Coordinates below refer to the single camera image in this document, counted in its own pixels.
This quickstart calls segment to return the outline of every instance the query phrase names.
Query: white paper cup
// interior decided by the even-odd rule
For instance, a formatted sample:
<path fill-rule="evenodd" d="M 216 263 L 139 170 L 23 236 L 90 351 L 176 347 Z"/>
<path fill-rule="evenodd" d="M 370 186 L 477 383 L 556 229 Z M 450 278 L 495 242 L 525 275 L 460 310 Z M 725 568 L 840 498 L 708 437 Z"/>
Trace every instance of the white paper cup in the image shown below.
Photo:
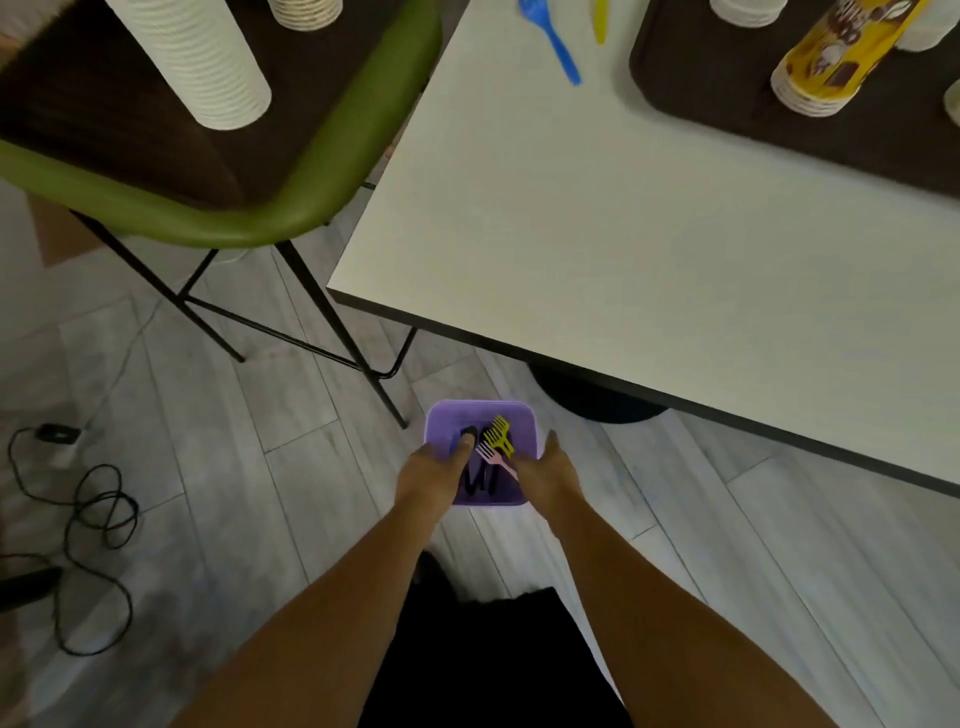
<path fill-rule="evenodd" d="M 325 28 L 344 9 L 344 0 L 269 0 L 276 22 L 292 31 Z"/>
<path fill-rule="evenodd" d="M 917 13 L 895 44 L 917 53 L 933 48 L 960 23 L 960 0 L 930 0 Z"/>
<path fill-rule="evenodd" d="M 955 82 L 944 94 L 944 109 L 953 123 L 960 127 L 960 81 Z"/>
<path fill-rule="evenodd" d="M 107 0 L 205 127 L 245 127 L 272 94 L 225 0 Z"/>
<path fill-rule="evenodd" d="M 741 28 L 762 28 L 780 17 L 787 0 L 710 0 L 721 19 Z"/>
<path fill-rule="evenodd" d="M 853 98 L 848 96 L 845 99 L 815 99 L 807 96 L 793 83 L 783 63 L 778 63 L 777 68 L 774 69 L 770 77 L 770 87 L 788 109 L 814 118 L 832 116 Z"/>

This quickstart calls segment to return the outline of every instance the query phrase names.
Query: blue plastic spoon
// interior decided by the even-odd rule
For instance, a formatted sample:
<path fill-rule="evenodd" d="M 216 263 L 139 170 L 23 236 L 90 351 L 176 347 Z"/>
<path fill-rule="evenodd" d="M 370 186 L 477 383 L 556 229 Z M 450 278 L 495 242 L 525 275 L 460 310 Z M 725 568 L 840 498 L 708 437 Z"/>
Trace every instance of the blue plastic spoon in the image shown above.
<path fill-rule="evenodd" d="M 523 17 L 541 28 L 550 38 L 550 44 L 553 46 L 557 58 L 560 59 L 560 65 L 564 67 L 566 77 L 573 85 L 580 85 L 580 71 L 577 70 L 577 64 L 573 62 L 570 52 L 566 50 L 566 46 L 560 40 L 557 31 L 553 29 L 553 23 L 550 21 L 550 9 L 547 7 L 546 0 L 518 0 L 518 2 Z"/>

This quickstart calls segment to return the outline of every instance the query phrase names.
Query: table edge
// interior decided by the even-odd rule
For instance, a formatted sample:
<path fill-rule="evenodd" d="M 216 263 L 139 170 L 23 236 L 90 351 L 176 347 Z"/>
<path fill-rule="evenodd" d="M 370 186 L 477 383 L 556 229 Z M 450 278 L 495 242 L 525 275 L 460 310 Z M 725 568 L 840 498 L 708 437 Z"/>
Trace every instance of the table edge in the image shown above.
<path fill-rule="evenodd" d="M 487 338 L 486 336 L 481 336 L 480 334 L 465 331 L 461 328 L 442 324 L 439 321 L 425 319 L 421 316 L 416 316 L 396 308 L 390 308 L 383 303 L 377 303 L 375 301 L 369 301 L 367 299 L 354 296 L 346 291 L 337 290 L 329 286 L 327 286 L 326 290 L 329 293 L 330 298 L 332 298 L 336 303 L 341 303 L 351 308 L 366 311 L 374 316 L 397 321 L 401 324 L 405 324 L 406 326 L 422 328 L 425 331 L 430 331 L 440 336 L 445 336 L 448 339 L 454 339 L 455 341 L 460 341 L 473 347 L 479 347 L 491 352 L 510 356 L 511 358 L 519 359 L 520 361 L 524 361 L 528 364 L 538 364 L 544 367 L 550 367 L 566 375 L 578 376 L 592 384 L 598 384 L 625 395 L 649 400 L 665 407 L 670 407 L 672 409 L 680 410 L 681 412 L 695 415 L 696 417 L 702 417 L 706 420 L 711 420 L 720 425 L 726 425 L 728 427 L 749 432 L 760 437 L 776 440 L 777 442 L 784 443 L 785 445 L 806 450 L 817 455 L 822 455 L 832 460 L 847 463 L 848 465 L 854 465 L 858 468 L 863 468 L 864 470 L 871 471 L 873 473 L 879 473 L 897 480 L 903 480 L 911 485 L 917 485 L 921 488 L 926 488 L 927 490 L 936 491 L 937 493 L 941 493 L 945 496 L 960 498 L 960 484 L 952 483 L 949 480 L 944 480 L 934 475 L 928 475 L 926 473 L 910 470 L 909 468 L 896 465 L 895 463 L 888 463 L 884 460 L 878 460 L 877 458 L 870 457 L 869 455 L 863 455 L 853 450 L 838 448 L 835 445 L 823 443 L 819 440 L 813 440 L 812 438 L 804 437 L 803 435 L 798 435 L 788 430 L 765 425 L 764 423 L 749 420 L 745 417 L 731 414 L 730 412 L 725 412 L 720 409 L 706 406 L 705 404 L 700 404 L 692 400 L 684 400 L 683 398 L 666 394 L 665 392 L 660 392 L 656 389 L 650 389 L 642 384 L 636 384 L 625 379 L 619 379 L 615 376 L 595 372 L 591 369 L 577 366 L 576 364 L 570 364 L 560 359 L 554 359 L 553 357 L 545 354 L 531 352 L 521 347 L 514 346 L 513 344 L 506 344 L 501 341 L 496 341 L 495 339 Z"/>

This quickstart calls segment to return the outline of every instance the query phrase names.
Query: purple container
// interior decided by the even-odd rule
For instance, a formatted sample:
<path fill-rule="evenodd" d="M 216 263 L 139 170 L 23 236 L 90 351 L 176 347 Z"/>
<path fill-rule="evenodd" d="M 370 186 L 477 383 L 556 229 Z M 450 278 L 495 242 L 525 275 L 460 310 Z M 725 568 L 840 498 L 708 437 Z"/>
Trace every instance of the purple container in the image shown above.
<path fill-rule="evenodd" d="M 500 415 L 510 423 L 510 439 L 517 454 L 537 457 L 537 418 L 534 411 L 521 401 L 504 400 L 440 400 L 426 415 L 423 442 L 433 446 L 438 457 L 447 457 L 457 447 L 460 432 L 474 426 L 483 430 Z M 469 477 L 472 480 L 480 470 L 483 459 L 478 453 L 470 456 Z M 497 468 L 497 486 L 493 497 L 487 491 L 477 490 L 468 495 L 463 485 L 457 490 L 454 505 L 522 505 L 527 502 L 514 477 L 503 468 Z"/>

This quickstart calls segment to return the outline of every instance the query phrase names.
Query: person's right hand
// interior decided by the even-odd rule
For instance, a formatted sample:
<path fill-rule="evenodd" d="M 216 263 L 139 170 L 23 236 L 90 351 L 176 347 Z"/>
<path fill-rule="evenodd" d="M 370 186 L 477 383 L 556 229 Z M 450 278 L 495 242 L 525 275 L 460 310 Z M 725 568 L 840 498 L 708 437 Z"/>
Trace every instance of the person's right hand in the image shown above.
<path fill-rule="evenodd" d="M 550 430 L 540 460 L 515 455 L 511 463 L 516 468 L 520 490 L 534 504 L 537 512 L 550 521 L 556 504 L 566 497 L 583 498 L 580 478 L 570 458 L 560 448 L 557 433 Z"/>

